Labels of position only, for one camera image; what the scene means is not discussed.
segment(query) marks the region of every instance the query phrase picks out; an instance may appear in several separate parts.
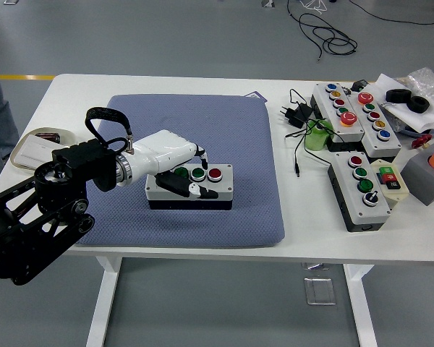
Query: black power adapter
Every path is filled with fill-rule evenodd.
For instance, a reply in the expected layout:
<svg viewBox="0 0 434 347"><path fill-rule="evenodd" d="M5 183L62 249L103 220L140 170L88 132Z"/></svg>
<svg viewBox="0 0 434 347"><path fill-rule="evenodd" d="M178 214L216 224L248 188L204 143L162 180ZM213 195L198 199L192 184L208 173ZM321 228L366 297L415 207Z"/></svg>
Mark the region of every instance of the black power adapter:
<svg viewBox="0 0 434 347"><path fill-rule="evenodd" d="M286 111L280 111L284 116L288 119L288 122L296 127L301 129L310 115L312 114L312 108L309 107L306 103L297 103L299 106L293 110L292 108L283 107Z"/></svg>

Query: table leg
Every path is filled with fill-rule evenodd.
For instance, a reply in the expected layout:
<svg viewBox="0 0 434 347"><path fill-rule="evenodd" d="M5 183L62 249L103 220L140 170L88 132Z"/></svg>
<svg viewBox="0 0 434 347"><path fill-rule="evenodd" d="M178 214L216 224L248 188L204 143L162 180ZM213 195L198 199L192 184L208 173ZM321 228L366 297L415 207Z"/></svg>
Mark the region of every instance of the table leg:
<svg viewBox="0 0 434 347"><path fill-rule="evenodd" d="M362 277L374 265L344 264L350 302L354 312L355 325L359 336L360 347L377 347L375 331L368 309L367 297L362 284Z"/></svg>
<svg viewBox="0 0 434 347"><path fill-rule="evenodd" d="M87 347L103 347L122 262L122 257L96 257L96 259L103 266L104 274L88 333Z"/></svg>

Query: concrete floor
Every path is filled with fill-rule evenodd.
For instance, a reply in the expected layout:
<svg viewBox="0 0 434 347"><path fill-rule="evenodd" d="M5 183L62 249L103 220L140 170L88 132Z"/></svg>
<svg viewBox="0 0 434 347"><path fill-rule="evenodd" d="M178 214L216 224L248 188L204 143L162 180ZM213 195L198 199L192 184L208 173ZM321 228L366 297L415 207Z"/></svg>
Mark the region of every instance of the concrete floor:
<svg viewBox="0 0 434 347"><path fill-rule="evenodd" d="M359 43L355 54L317 61L285 1L274 9L258 0L0 1L0 74L373 81L434 71L434 25L325 3L321 17ZM357 3L387 18L434 21L434 0ZM22 133L51 81L7 78ZM357 346L340 268L331 272L340 298L333 314L305 307L298 264L125 260L106 346ZM94 258L61 257L25 287L0 280L0 346L83 345L102 274ZM377 266L364 285L380 347L434 346L434 267Z"/></svg>

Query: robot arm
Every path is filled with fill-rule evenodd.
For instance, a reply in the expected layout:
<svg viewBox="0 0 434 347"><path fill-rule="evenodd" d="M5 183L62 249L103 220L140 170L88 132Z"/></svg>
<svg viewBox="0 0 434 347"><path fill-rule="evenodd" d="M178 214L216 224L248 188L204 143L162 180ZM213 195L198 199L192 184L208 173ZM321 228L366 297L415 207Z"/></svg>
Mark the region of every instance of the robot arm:
<svg viewBox="0 0 434 347"><path fill-rule="evenodd" d="M105 141L92 126L92 119L123 124L127 138ZM150 174L156 176L160 187L176 194L218 197L216 192L170 172L195 156L207 168L205 151L196 144L167 130L133 142L127 117L108 108L90 109L85 123L96 139L53 151L53 160L38 167L33 177L0 193L0 278L26 284L91 230L95 220L85 213L86 183L90 180L107 192ZM109 148L116 141L124 142L117 151ZM32 189L16 209L7 207L10 200ZM41 215L22 223L22 217L36 205Z"/></svg>

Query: gray block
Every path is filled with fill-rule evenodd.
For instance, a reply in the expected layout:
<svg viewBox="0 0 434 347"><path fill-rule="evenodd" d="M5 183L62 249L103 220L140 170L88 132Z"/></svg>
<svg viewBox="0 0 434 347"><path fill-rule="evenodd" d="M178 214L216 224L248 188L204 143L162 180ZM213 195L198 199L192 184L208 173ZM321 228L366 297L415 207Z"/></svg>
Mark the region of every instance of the gray block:
<svg viewBox="0 0 434 347"><path fill-rule="evenodd" d="M426 206L434 201L434 168L428 163L433 154L431 145L411 158L401 172L410 193Z"/></svg>

